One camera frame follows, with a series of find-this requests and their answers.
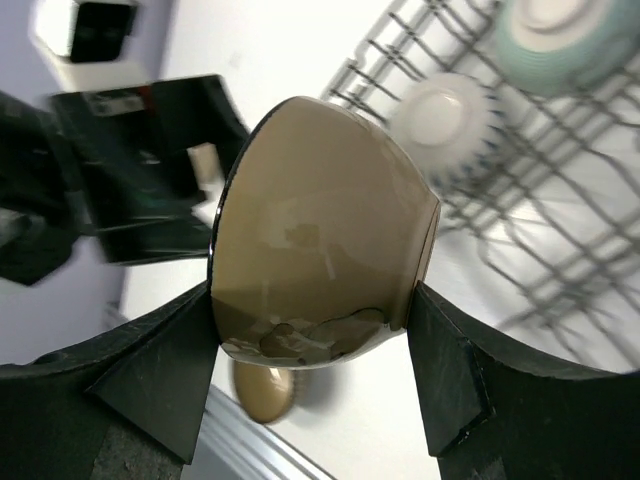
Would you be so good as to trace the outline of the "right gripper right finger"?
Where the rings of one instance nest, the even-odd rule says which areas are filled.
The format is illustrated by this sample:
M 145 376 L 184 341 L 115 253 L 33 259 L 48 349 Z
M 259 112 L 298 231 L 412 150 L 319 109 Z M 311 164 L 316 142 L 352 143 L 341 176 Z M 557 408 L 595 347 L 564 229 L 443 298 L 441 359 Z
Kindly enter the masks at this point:
M 639 375 L 536 350 L 419 284 L 408 344 L 444 479 L 635 479 Z

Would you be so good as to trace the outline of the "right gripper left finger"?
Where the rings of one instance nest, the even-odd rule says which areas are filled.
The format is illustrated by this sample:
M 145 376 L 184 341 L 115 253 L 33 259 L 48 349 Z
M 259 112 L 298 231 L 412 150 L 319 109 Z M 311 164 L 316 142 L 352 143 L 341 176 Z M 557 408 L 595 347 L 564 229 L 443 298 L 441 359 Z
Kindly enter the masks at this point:
M 87 341 L 3 365 L 2 478 L 180 478 L 218 345 L 200 284 Z

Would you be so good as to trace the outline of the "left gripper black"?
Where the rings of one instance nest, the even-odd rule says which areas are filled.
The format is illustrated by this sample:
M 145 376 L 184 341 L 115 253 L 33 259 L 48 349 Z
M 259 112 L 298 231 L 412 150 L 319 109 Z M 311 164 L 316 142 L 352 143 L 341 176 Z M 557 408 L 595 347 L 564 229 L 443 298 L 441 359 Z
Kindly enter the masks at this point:
M 249 132 L 219 75 L 178 78 L 48 100 L 49 138 L 79 227 L 106 259 L 141 265 L 208 253 L 206 199 L 189 155 L 209 144 L 228 175 Z

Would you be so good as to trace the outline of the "brown beige bowl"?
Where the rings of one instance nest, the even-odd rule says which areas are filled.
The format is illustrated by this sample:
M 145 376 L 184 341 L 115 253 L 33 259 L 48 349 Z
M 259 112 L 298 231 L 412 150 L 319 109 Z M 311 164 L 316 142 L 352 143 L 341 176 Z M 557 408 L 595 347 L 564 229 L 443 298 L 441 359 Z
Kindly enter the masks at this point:
M 268 425 L 286 417 L 304 395 L 307 375 L 301 370 L 233 361 L 231 380 L 239 405 L 254 422 Z

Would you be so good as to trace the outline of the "black glossy bowl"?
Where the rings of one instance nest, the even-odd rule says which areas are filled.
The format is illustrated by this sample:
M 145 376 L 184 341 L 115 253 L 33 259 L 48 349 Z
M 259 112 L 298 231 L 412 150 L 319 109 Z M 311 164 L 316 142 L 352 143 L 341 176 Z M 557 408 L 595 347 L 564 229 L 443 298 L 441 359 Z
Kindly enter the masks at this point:
M 316 369 L 406 331 L 440 202 L 380 127 L 309 97 L 256 126 L 214 217 L 210 295 L 236 361 Z

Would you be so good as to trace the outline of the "white bowl striped outside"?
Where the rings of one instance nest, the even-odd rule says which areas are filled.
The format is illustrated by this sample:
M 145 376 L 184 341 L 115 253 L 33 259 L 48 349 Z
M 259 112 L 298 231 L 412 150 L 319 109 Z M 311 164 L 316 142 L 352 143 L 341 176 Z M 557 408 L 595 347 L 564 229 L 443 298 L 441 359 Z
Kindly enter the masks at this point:
M 496 89 L 441 72 L 414 86 L 388 121 L 391 137 L 440 192 L 484 177 L 501 160 L 507 112 Z

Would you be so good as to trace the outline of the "light green bowl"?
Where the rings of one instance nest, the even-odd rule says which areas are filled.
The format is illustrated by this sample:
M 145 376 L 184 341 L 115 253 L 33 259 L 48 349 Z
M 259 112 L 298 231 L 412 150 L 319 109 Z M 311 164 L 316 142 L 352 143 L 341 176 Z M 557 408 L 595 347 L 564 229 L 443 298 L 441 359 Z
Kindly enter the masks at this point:
M 516 88 L 541 97 L 598 86 L 639 48 L 637 1 L 505 1 L 495 57 Z

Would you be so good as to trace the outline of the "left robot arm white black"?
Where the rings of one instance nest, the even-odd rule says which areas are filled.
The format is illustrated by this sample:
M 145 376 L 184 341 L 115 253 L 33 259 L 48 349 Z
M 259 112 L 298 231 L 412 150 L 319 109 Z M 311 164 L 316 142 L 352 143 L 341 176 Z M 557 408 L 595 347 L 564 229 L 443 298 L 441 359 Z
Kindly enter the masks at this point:
M 32 286 L 82 236 L 110 263 L 204 257 L 206 193 L 190 150 L 227 175 L 248 137 L 222 77 L 59 93 L 38 109 L 1 98 L 1 275 Z

